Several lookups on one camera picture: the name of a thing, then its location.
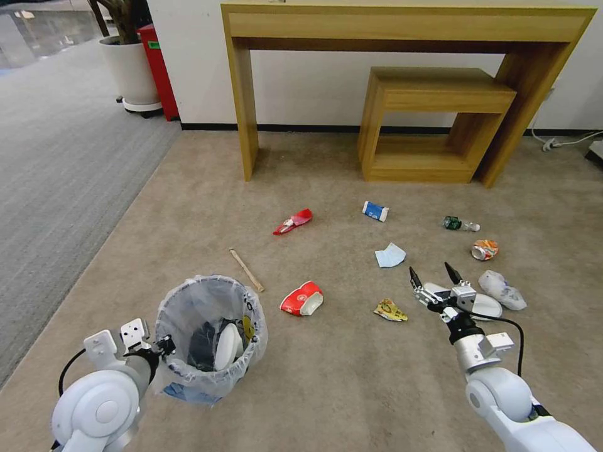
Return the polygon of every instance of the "carpet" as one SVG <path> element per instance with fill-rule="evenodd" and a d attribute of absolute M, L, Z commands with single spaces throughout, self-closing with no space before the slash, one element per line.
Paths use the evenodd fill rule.
<path fill-rule="evenodd" d="M 235 248 L 266 291 L 266 355 L 212 409 L 148 394 L 129 452 L 502 451 L 465 400 L 464 378 L 439 317 L 413 299 L 412 265 L 447 284 L 443 262 L 477 283 L 502 273 L 528 303 L 506 315 L 526 332 L 524 378 L 559 420 L 603 448 L 603 176 L 576 148 L 543 154 L 523 139 L 496 186 L 366 183 L 355 135 L 260 134 L 262 150 L 243 182 L 235 132 L 183 132 L 0 392 L 0 443 L 47 450 L 57 379 L 82 339 L 137 316 L 195 274 L 249 284 Z M 385 223 L 365 200 L 390 208 Z M 287 216 L 314 219 L 275 237 Z M 478 222 L 445 230 L 444 215 Z M 474 260 L 476 238 L 497 240 L 491 262 Z M 374 251 L 403 248 L 402 265 L 380 269 Z M 278 309 L 312 279 L 324 304 L 311 317 Z M 410 318 L 372 313 L 391 298 Z M 484 323 L 487 333 L 510 325 Z M 504 362 L 516 366 L 516 350 Z M 91 371 L 86 359 L 67 383 Z"/>
<path fill-rule="evenodd" d="M 0 78 L 0 385 L 180 132 L 115 97 L 98 42 Z"/>

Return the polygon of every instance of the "trash bin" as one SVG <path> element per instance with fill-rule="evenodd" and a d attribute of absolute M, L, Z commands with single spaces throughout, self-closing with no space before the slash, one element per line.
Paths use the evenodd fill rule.
<path fill-rule="evenodd" d="M 213 370 L 217 342 L 229 323 L 237 326 L 243 354 L 223 370 Z M 176 352 L 157 370 L 161 392 L 187 402 L 213 405 L 226 396 L 249 366 L 264 355 L 266 320 L 258 295 L 233 278 L 195 276 L 161 302 L 155 339 L 171 335 Z"/>
<path fill-rule="evenodd" d="M 157 86 L 165 119 L 168 121 L 179 119 L 178 105 L 176 104 L 176 98 L 174 98 L 174 91 L 171 89 L 170 77 L 163 61 L 163 54 L 161 53 L 155 26 L 153 24 L 146 25 L 139 28 L 138 33 L 140 33 L 146 59 L 149 61 L 155 86 Z"/>

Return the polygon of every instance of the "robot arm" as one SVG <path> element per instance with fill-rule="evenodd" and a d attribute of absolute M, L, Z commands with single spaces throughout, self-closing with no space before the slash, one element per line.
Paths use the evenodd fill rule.
<path fill-rule="evenodd" d="M 486 336 L 475 324 L 469 315 L 475 290 L 445 265 L 455 284 L 450 291 L 427 291 L 412 267 L 410 279 L 415 298 L 448 326 L 471 408 L 488 422 L 507 452 L 596 452 L 576 430 L 551 416 L 520 376 L 497 367 L 513 341 L 506 333 Z"/>
<path fill-rule="evenodd" d="M 138 429 L 141 402 L 160 358 L 175 351 L 169 336 L 150 344 L 148 327 L 135 319 L 119 336 L 103 330 L 84 340 L 98 369 L 73 383 L 52 414 L 57 452 L 118 452 Z"/>

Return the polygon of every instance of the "white cable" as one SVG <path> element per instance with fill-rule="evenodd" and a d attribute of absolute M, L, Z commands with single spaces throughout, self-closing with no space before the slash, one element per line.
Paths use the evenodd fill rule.
<path fill-rule="evenodd" d="M 536 121 L 538 120 L 538 114 L 540 113 L 540 109 L 538 109 L 538 111 L 536 112 L 536 114 L 534 115 L 534 120 L 532 121 L 532 128 L 531 128 L 531 132 L 532 132 L 532 136 L 534 138 L 536 138 L 539 142 L 541 143 L 546 143 L 546 140 L 542 139 L 539 136 L 536 136 L 536 132 L 534 131 L 534 128 L 536 127 Z"/>
<path fill-rule="evenodd" d="M 586 136 L 584 136 L 584 137 L 582 137 L 582 138 L 580 138 L 580 139 L 578 139 L 576 141 L 568 141 L 567 143 L 560 143 L 559 141 L 557 141 L 557 138 L 555 138 L 555 137 L 549 138 L 548 140 L 545 140 L 545 139 L 537 136 L 536 132 L 535 132 L 536 121 L 538 120 L 538 114 L 539 113 L 540 113 L 540 109 L 538 109 L 538 111 L 534 115 L 534 121 L 532 121 L 531 133 L 532 133 L 532 136 L 535 139 L 537 139 L 539 142 L 542 143 L 542 151 L 543 152 L 549 152 L 551 149 L 560 148 L 562 146 L 568 146 L 570 144 L 578 144 L 578 143 L 581 143 L 584 140 L 587 140 L 588 138 L 593 138 L 594 136 L 603 134 L 603 131 L 594 132 L 594 133 L 586 135 Z"/>
<path fill-rule="evenodd" d="M 559 148 L 560 146 L 566 146 L 567 144 L 578 144 L 581 143 L 582 141 L 588 139 L 588 138 L 593 138 L 594 136 L 597 135 L 601 135 L 603 133 L 603 131 L 599 131 L 599 132 L 594 132 L 590 135 L 586 135 L 585 137 L 580 138 L 579 140 L 576 141 L 570 141 L 568 143 L 555 143 L 555 145 L 553 146 L 554 148 Z"/>

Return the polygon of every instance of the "white wall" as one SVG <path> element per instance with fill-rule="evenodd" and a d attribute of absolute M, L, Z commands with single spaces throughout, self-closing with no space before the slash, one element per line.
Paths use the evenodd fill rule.
<path fill-rule="evenodd" d="M 569 1 L 603 7 L 603 0 Z M 220 0 L 148 2 L 182 122 L 236 122 Z M 603 129 L 602 42 L 599 12 L 542 107 L 539 128 Z M 359 125 L 371 66 L 471 66 L 494 74 L 501 60 L 500 55 L 254 51 L 258 123 Z M 452 117 L 396 114 L 387 122 L 449 126 Z"/>

